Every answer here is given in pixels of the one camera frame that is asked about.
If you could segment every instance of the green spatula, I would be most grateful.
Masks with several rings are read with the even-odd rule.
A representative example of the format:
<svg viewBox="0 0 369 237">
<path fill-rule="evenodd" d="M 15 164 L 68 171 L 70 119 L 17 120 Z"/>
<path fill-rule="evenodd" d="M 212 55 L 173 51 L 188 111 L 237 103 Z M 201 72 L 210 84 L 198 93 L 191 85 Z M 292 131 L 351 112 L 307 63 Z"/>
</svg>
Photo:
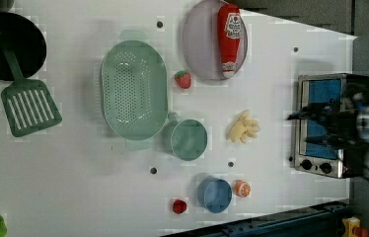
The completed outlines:
<svg viewBox="0 0 369 237">
<path fill-rule="evenodd" d="M 14 82 L 1 93 L 12 134 L 16 137 L 46 129 L 62 121 L 46 85 L 26 79 L 6 35 L 0 33 L 0 44 L 12 72 Z"/>
</svg>

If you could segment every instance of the green colander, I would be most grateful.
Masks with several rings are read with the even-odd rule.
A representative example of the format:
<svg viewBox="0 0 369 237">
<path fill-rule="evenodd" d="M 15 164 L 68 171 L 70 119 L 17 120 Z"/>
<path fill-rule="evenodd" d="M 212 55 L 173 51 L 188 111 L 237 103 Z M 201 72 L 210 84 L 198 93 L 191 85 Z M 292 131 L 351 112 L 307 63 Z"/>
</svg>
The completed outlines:
<svg viewBox="0 0 369 237">
<path fill-rule="evenodd" d="M 167 71 L 160 54 L 140 40 L 117 44 L 102 65 L 103 111 L 111 129 L 132 141 L 151 138 L 167 112 Z"/>
</svg>

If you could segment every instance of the toy food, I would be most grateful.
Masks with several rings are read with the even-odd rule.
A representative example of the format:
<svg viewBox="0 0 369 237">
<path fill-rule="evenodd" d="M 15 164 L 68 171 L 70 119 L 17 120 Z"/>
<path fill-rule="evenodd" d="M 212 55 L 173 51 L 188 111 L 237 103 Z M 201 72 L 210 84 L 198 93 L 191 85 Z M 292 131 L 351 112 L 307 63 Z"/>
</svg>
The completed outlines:
<svg viewBox="0 0 369 237">
<path fill-rule="evenodd" d="M 237 181 L 235 186 L 236 195 L 241 198 L 245 198 L 250 194 L 252 188 L 249 183 L 244 181 Z"/>
<path fill-rule="evenodd" d="M 258 135 L 256 132 L 260 131 L 258 121 L 255 119 L 247 119 L 250 115 L 250 111 L 243 111 L 239 119 L 234 123 L 230 131 L 230 138 L 232 142 L 236 142 L 240 139 L 243 143 L 247 142 L 247 136 L 256 138 Z"/>
<path fill-rule="evenodd" d="M 226 78 L 230 78 L 236 73 L 241 23 L 240 10 L 236 5 L 227 4 L 219 9 L 218 40 L 221 49 L 222 71 Z"/>
<path fill-rule="evenodd" d="M 180 199 L 175 200 L 173 203 L 173 212 L 175 214 L 181 214 L 187 210 L 187 204 Z"/>
<path fill-rule="evenodd" d="M 188 89 L 191 85 L 190 74 L 186 71 L 176 73 L 175 80 L 182 89 Z"/>
</svg>

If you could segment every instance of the dark floor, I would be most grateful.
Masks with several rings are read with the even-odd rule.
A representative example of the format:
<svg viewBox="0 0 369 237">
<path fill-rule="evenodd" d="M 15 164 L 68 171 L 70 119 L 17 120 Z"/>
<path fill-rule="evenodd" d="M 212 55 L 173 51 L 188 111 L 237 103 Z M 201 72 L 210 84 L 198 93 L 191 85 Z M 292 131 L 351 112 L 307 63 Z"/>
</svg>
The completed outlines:
<svg viewBox="0 0 369 237">
<path fill-rule="evenodd" d="M 355 36 L 369 35 L 369 0 L 229 0 L 240 8 Z"/>
<path fill-rule="evenodd" d="M 369 75 L 369 0 L 230 0 L 240 8 L 358 36 L 353 70 Z M 369 182 L 351 179 L 351 206 L 369 229 Z"/>
</svg>

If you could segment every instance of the blue bowl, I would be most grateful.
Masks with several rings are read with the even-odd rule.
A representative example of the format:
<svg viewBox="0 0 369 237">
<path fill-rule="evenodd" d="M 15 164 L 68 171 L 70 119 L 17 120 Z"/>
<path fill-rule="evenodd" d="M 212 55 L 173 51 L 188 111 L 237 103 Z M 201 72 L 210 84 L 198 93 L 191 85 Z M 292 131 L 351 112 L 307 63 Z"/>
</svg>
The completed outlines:
<svg viewBox="0 0 369 237">
<path fill-rule="evenodd" d="M 228 182 L 215 178 L 207 178 L 197 188 L 199 202 L 210 212 L 220 213 L 231 202 L 233 192 Z"/>
</svg>

